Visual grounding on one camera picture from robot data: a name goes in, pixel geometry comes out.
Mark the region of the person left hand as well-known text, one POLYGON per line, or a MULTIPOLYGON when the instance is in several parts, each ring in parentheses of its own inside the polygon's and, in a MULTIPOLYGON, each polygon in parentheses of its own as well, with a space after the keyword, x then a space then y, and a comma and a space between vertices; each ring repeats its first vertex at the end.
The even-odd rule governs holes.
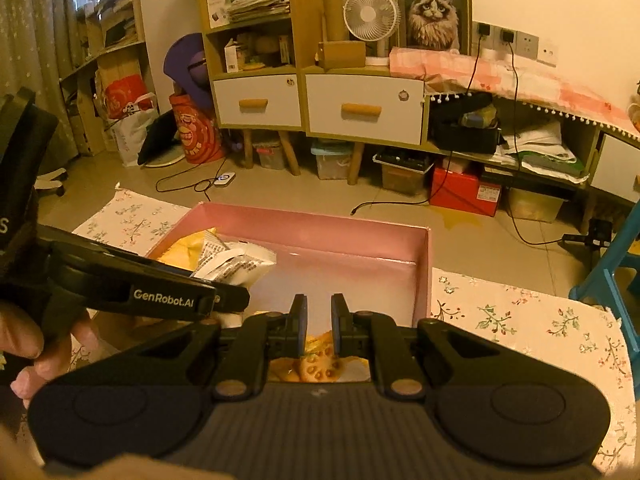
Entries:
POLYGON ((68 371, 72 337, 90 350, 99 347, 99 334, 87 310, 76 318, 67 335, 46 344, 42 331, 25 312, 9 304, 1 305, 1 351, 29 360, 29 366, 10 383, 25 406, 47 382, 68 371))

